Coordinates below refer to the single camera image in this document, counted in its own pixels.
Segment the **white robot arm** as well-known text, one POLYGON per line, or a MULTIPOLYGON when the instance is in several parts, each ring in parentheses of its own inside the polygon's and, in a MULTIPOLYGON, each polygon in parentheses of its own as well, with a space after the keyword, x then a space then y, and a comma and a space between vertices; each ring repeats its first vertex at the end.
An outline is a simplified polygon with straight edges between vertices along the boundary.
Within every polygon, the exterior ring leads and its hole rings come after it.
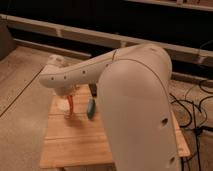
POLYGON ((67 95, 76 84, 97 85, 97 101, 117 171, 181 171, 169 102, 172 63, 151 43, 115 49, 66 66, 52 57, 40 83, 67 95))

